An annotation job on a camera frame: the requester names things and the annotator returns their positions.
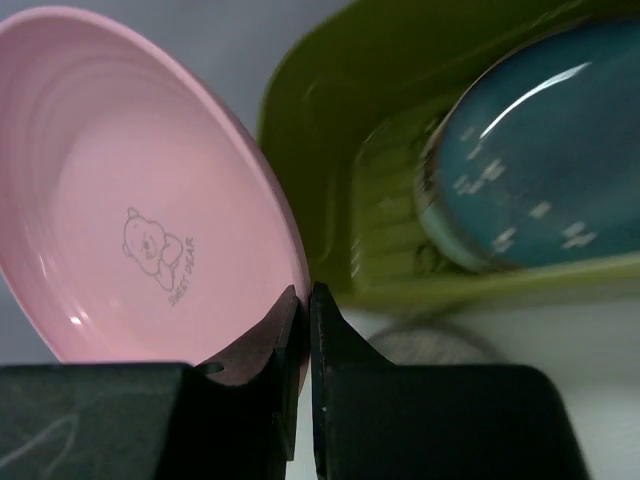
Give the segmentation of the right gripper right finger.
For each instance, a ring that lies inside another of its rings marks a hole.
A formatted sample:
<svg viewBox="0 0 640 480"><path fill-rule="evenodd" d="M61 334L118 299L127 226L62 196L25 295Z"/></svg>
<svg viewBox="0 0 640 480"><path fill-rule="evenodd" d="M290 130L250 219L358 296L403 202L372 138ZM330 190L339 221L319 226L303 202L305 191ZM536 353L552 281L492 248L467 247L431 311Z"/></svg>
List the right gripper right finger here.
<svg viewBox="0 0 640 480"><path fill-rule="evenodd" d="M525 365L400 366L310 297L311 391L321 479L584 479L563 400Z"/></svg>

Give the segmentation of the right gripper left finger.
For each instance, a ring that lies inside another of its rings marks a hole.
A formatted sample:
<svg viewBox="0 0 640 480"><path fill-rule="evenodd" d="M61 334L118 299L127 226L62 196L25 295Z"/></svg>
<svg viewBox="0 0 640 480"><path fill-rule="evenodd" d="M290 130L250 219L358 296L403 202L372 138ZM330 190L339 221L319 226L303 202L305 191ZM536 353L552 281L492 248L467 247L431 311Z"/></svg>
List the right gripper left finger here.
<svg viewBox="0 0 640 480"><path fill-rule="evenodd" d="M282 479L295 450L302 306L285 289L197 366L1 370L5 479Z"/></svg>

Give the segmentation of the grey deer plate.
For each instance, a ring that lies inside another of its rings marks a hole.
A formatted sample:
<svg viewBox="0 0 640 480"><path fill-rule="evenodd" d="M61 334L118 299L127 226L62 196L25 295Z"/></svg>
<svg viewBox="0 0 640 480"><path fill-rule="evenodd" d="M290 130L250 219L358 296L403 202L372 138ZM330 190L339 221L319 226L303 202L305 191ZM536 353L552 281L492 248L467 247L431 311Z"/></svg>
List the grey deer plate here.
<svg viewBox="0 0 640 480"><path fill-rule="evenodd" d="M490 343L459 327L412 325L380 331L369 344L395 365L483 365L505 363Z"/></svg>

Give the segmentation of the mint green flower plate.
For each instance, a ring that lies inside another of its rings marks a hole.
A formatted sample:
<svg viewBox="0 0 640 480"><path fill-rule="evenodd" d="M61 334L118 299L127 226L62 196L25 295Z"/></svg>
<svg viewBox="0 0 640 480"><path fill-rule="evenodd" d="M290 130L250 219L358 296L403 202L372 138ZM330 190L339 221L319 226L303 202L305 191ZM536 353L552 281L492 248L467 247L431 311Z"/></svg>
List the mint green flower plate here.
<svg viewBox="0 0 640 480"><path fill-rule="evenodd" d="M492 272L496 268L489 260L474 251L458 233L435 202L416 201L420 225L428 239L449 260L472 272Z"/></svg>

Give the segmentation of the pink plastic plate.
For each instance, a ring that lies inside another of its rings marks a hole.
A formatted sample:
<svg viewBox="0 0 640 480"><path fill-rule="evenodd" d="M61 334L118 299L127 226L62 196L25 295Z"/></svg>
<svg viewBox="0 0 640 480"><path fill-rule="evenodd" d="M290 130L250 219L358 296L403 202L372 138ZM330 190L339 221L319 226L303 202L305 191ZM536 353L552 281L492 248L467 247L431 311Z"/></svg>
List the pink plastic plate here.
<svg viewBox="0 0 640 480"><path fill-rule="evenodd" d="M64 363L201 363L293 287L291 208L237 117L97 13L1 24L1 271Z"/></svg>

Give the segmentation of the dark teal plate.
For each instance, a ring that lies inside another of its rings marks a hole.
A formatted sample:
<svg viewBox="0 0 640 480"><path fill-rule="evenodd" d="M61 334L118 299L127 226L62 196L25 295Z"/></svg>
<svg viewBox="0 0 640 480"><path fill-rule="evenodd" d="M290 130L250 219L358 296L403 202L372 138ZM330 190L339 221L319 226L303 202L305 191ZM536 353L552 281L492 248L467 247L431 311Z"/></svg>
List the dark teal plate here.
<svg viewBox="0 0 640 480"><path fill-rule="evenodd" d="M639 21L583 23L518 47L425 146L435 202L496 270L639 249Z"/></svg>

